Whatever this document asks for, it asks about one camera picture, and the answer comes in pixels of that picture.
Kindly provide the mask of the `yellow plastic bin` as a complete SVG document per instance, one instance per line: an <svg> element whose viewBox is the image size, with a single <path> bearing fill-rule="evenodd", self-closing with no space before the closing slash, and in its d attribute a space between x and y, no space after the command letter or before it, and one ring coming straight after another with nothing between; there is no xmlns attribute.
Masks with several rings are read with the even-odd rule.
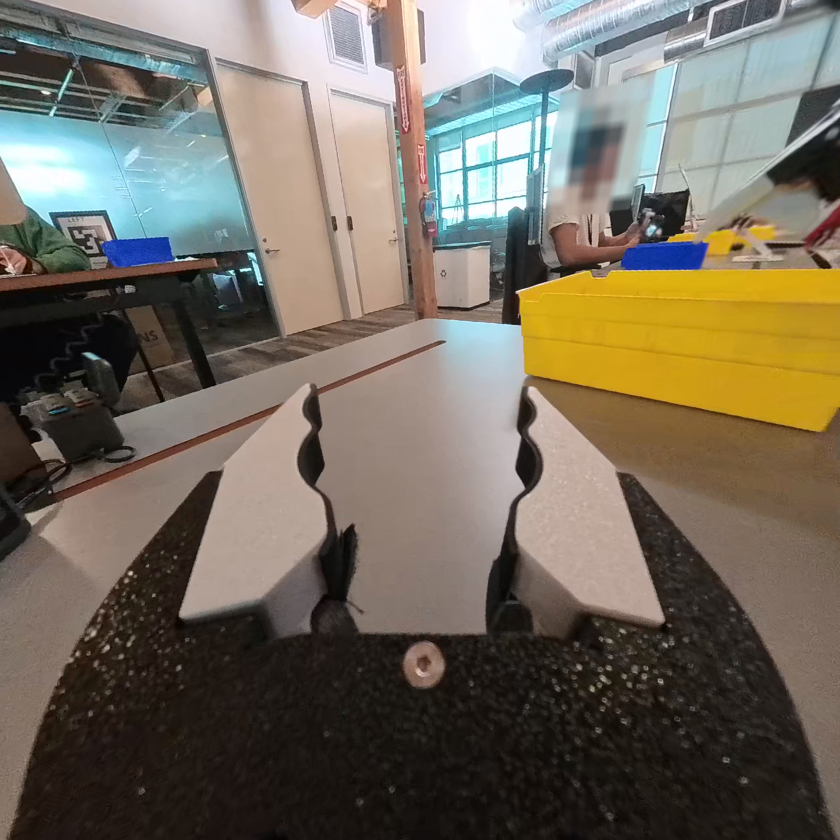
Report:
<svg viewBox="0 0 840 840"><path fill-rule="evenodd" d="M547 338L561 320L838 340L837 269L613 270L523 290L521 334Z"/></svg>
<svg viewBox="0 0 840 840"><path fill-rule="evenodd" d="M769 242L776 237L776 227L773 225L753 225L747 230L752 239L758 242ZM752 240L744 238L732 228L727 228L710 233L704 237L703 242L707 245L707 256L723 257L733 251L750 247Z"/></svg>
<svg viewBox="0 0 840 840"><path fill-rule="evenodd" d="M839 408L837 374L524 338L528 375L810 432Z"/></svg>

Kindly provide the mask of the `black office chair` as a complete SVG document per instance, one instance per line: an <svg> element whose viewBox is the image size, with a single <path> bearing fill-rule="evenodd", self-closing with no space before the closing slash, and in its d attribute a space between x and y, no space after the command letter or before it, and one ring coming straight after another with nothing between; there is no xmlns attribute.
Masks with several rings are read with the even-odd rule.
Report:
<svg viewBox="0 0 840 840"><path fill-rule="evenodd" d="M547 278L540 245L529 243L529 214L515 206L507 217L501 323L518 326L521 323L519 291L537 286Z"/></svg>

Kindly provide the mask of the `beige door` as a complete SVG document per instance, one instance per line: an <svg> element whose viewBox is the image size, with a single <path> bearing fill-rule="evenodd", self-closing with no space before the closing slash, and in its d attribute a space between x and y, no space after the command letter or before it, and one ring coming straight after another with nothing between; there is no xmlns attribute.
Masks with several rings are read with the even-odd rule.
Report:
<svg viewBox="0 0 840 840"><path fill-rule="evenodd" d="M290 335L341 321L307 83L221 60L215 76L280 330Z"/></svg>
<svg viewBox="0 0 840 840"><path fill-rule="evenodd" d="M328 87L340 199L334 204L347 319L406 302L406 240L391 103Z"/></svg>

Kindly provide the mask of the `silver air duct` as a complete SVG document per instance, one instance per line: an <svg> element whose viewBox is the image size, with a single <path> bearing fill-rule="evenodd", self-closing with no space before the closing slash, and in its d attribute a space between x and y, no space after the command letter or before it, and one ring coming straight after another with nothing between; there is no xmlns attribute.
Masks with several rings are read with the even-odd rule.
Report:
<svg viewBox="0 0 840 840"><path fill-rule="evenodd" d="M692 1L513 1L513 24L538 29L542 63L556 66L567 55L687 13Z"/></svg>

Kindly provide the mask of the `black label printer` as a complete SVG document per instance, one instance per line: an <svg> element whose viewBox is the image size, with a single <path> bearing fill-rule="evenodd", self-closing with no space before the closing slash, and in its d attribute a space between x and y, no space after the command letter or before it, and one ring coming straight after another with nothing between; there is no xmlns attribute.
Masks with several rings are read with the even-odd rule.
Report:
<svg viewBox="0 0 840 840"><path fill-rule="evenodd" d="M1 561L4 561L28 537L31 527L25 514L1 486Z"/></svg>

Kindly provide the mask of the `wooden top desk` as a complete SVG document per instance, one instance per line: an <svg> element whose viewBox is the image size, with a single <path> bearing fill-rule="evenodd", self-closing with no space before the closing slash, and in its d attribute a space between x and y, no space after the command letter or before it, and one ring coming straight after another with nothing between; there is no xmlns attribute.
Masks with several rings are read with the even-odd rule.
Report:
<svg viewBox="0 0 840 840"><path fill-rule="evenodd" d="M200 386L216 379L186 307L187 292L201 273L217 268L213 258L180 259L125 268L90 269L2 279L3 329L111 311L169 305Z"/></svg>

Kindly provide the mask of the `cardboard box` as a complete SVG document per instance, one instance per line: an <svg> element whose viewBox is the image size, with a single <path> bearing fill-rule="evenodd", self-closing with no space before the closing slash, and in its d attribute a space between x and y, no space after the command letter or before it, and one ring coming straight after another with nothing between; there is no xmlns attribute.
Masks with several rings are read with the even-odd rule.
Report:
<svg viewBox="0 0 840 840"><path fill-rule="evenodd" d="M139 341L140 349L152 369L168 366L175 362L175 354L161 321L152 306L131 308L125 312Z"/></svg>

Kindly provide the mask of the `white recycling cabinet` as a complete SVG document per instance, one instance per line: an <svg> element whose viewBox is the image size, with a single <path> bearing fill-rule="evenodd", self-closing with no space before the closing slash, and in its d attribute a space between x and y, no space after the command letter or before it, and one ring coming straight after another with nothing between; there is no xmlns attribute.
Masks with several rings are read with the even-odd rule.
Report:
<svg viewBox="0 0 840 840"><path fill-rule="evenodd" d="M490 301L489 241L434 248L437 306L472 310Z"/></svg>

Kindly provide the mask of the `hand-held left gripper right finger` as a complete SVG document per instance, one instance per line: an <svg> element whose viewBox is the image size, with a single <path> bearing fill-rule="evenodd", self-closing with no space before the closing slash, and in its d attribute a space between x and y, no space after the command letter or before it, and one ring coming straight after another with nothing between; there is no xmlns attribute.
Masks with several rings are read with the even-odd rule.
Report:
<svg viewBox="0 0 840 840"><path fill-rule="evenodd" d="M521 390L516 471L486 592L486 630L567 639L591 618L665 615L613 464L534 386Z"/></svg>

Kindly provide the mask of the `black computer monitor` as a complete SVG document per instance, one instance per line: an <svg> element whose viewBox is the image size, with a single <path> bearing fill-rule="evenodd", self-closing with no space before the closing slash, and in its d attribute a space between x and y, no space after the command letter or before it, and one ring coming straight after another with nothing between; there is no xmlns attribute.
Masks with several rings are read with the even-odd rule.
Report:
<svg viewBox="0 0 840 840"><path fill-rule="evenodd" d="M649 193L643 184L633 189L630 233L641 243L665 242L684 232L690 205L690 190Z"/></svg>

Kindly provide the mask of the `grey power unit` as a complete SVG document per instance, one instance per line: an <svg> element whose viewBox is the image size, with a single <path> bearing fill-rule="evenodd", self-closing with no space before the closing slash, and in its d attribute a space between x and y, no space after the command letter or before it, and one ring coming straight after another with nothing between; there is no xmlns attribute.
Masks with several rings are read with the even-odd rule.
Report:
<svg viewBox="0 0 840 840"><path fill-rule="evenodd" d="M80 355L80 367L62 374L59 361L22 391L23 413L47 436L67 463L102 458L129 458L131 448L115 420L121 391L111 364L90 351Z"/></svg>

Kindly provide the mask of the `black and white marker sign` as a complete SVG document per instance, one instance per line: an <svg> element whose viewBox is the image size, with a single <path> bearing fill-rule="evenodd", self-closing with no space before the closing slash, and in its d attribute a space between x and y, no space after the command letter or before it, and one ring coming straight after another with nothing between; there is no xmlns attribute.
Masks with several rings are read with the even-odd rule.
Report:
<svg viewBox="0 0 840 840"><path fill-rule="evenodd" d="M49 219L64 236L85 253L93 269L112 267L103 244L118 237L108 211L51 212Z"/></svg>

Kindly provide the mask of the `wooden support post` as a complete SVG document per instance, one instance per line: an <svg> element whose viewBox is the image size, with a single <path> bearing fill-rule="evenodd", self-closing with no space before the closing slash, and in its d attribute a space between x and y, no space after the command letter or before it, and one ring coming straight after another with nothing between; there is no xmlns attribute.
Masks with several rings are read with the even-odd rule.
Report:
<svg viewBox="0 0 840 840"><path fill-rule="evenodd" d="M438 316L432 240L422 209L431 196L424 119L423 71L417 3L388 1L385 6L393 65L395 104L406 198L407 245L413 299L419 319Z"/></svg>

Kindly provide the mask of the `white wall vent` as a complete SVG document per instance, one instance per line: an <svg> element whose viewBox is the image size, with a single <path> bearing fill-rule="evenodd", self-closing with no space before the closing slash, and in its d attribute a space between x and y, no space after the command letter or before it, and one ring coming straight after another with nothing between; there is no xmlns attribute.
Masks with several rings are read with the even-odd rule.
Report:
<svg viewBox="0 0 840 840"><path fill-rule="evenodd" d="M349 3L337 2L322 17L329 62L366 74L368 61L361 10Z"/></svg>

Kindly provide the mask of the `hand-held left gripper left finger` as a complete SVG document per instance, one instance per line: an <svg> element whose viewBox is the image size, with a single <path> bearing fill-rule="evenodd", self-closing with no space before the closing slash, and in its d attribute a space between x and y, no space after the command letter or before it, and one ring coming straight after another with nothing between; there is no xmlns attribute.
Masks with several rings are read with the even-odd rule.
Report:
<svg viewBox="0 0 840 840"><path fill-rule="evenodd" d="M250 616L268 638L356 634L350 585L359 539L319 488L318 389L295 391L226 460L178 617Z"/></svg>

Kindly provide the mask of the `blue plastic bin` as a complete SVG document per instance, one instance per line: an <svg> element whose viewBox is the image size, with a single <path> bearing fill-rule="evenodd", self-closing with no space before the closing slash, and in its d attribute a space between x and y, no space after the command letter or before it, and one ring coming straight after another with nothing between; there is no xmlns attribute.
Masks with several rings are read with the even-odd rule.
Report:
<svg viewBox="0 0 840 840"><path fill-rule="evenodd" d="M101 244L112 268L152 266L175 261L168 237L117 238Z"/></svg>
<svg viewBox="0 0 840 840"><path fill-rule="evenodd" d="M622 258L623 270L699 270L707 256L708 243L665 241L638 244L627 248Z"/></svg>

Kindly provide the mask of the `black floor lamp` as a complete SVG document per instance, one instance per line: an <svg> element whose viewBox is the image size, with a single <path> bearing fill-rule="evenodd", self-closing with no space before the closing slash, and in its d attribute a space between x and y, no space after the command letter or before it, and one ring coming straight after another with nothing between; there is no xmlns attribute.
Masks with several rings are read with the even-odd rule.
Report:
<svg viewBox="0 0 840 840"><path fill-rule="evenodd" d="M550 94L567 88L573 81L574 73L568 69L545 70L528 77L520 84L520 91L529 96L540 97L539 145L537 163L527 178L526 211L535 214L543 205L543 181L545 156L547 153Z"/></svg>

